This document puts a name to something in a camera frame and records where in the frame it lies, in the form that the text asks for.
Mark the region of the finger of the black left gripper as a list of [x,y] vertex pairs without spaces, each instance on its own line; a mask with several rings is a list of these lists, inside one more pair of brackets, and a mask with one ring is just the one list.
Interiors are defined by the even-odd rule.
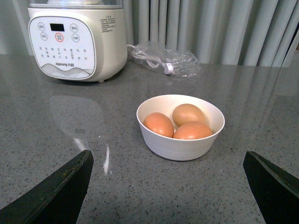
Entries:
[[84,150],[0,211],[2,224],[75,224],[87,194],[93,155]]

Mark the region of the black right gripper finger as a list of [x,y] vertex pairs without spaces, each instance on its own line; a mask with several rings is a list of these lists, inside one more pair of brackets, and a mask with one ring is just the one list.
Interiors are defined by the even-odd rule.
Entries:
[[299,180],[253,151],[247,151],[243,168],[267,224],[299,222]]

